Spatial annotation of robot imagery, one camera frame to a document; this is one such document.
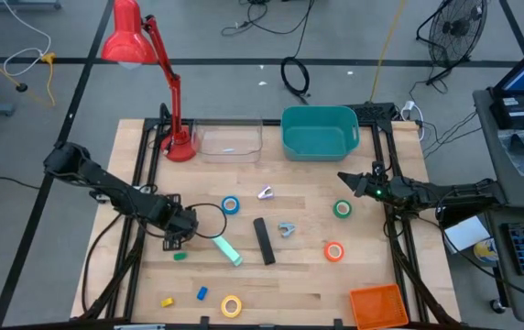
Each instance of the white cable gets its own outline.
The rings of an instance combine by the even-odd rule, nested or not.
[[[46,55],[46,53],[49,52],[49,50],[50,50],[50,44],[52,44],[52,38],[51,38],[48,34],[42,32],[42,31],[40,31],[39,29],[37,29],[37,28],[35,28],[35,27],[32,27],[32,26],[29,25],[28,23],[24,22],[20,17],[18,17],[18,16],[16,15],[16,13],[14,13],[14,10],[12,9],[12,7],[9,6],[9,4],[7,3],[7,1],[6,1],[6,0],[3,0],[3,1],[4,1],[5,6],[7,7],[7,10],[9,10],[9,12],[10,12],[10,13],[11,13],[11,14],[12,14],[12,15],[13,15],[13,16],[14,16],[14,17],[15,17],[15,18],[20,22],[20,23],[22,23],[22,24],[25,25],[26,27],[28,27],[28,28],[30,28],[30,29],[32,29],[32,30],[38,32],[39,34],[43,35],[44,37],[46,37],[46,38],[49,40],[49,45],[46,47],[46,49],[45,49],[44,51],[42,51],[41,49],[35,48],[35,47],[31,47],[31,48],[27,48],[27,49],[22,49],[21,51],[19,51],[19,52],[17,52],[16,54],[14,54],[14,55],[8,57],[7,60],[4,61],[4,71],[5,71],[5,73],[7,73],[7,75],[9,75],[9,76],[16,77],[16,76],[18,76],[18,75],[20,75],[20,74],[24,74],[24,73],[26,73],[28,70],[32,69],[32,67],[33,67],[36,63],[38,63],[38,61],[40,61],[40,59],[42,59],[42,57],[43,57],[44,55]],[[18,56],[18,55],[21,55],[21,54],[23,54],[23,53],[25,53],[25,52],[27,52],[27,51],[32,51],[32,50],[35,50],[35,51],[38,52],[38,57],[37,57],[37,58],[36,58],[36,59],[35,59],[35,60],[30,64],[30,65],[28,65],[27,68],[25,68],[24,70],[22,70],[22,71],[20,71],[20,72],[18,72],[18,73],[10,73],[10,72],[7,71],[7,67],[6,67],[6,66],[7,66],[7,63],[9,63],[9,62],[14,58],[14,57],[16,57],[16,56]]]
[[[424,122],[425,118],[423,117],[423,113],[421,112],[419,106],[415,104],[413,101],[407,101],[405,103],[405,106],[402,107],[402,110],[400,110],[400,117],[402,118],[402,120],[407,121],[408,119],[410,119],[410,112],[413,108],[417,109],[417,111],[419,112],[419,118],[421,123]],[[407,118],[405,118],[405,116],[403,115],[405,111],[409,111],[409,116]],[[425,128],[421,127],[419,141],[422,141],[423,138],[425,138]]]

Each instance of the teal plastic bin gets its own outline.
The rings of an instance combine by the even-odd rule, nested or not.
[[[342,160],[360,143],[357,117],[346,106],[291,106],[282,113],[281,127],[289,160]]]

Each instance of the yellow tape roll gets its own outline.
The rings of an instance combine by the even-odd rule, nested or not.
[[[229,302],[235,302],[235,311],[229,313],[227,311],[227,304]],[[238,316],[242,312],[242,302],[234,295],[228,295],[224,298],[222,301],[222,313],[225,315],[225,317],[234,318]]]

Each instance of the lamp base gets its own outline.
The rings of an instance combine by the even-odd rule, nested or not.
[[[195,152],[195,149],[193,148],[193,145],[191,143],[191,136],[189,135],[189,128],[186,126],[182,126],[180,128],[180,133],[178,135],[184,136],[183,140],[180,141],[180,144],[172,143],[170,144],[170,150],[169,153],[166,155],[166,157],[169,160],[172,161],[187,161],[191,158],[195,157],[197,152]],[[170,143],[170,140],[172,139],[172,135],[167,136],[164,141],[162,141],[162,144],[160,145],[161,150],[165,150],[167,145]]]

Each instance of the red desk lamp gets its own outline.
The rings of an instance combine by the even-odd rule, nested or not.
[[[170,145],[167,154],[169,160],[190,160],[195,156],[195,150],[191,144],[189,129],[180,123],[180,76],[170,66],[156,19],[146,16],[143,20],[136,0],[115,0],[114,21],[115,31],[104,44],[102,59],[146,64],[157,62],[160,65],[172,91],[171,132],[162,142],[162,146]],[[149,34],[154,49],[142,35],[142,29]]]

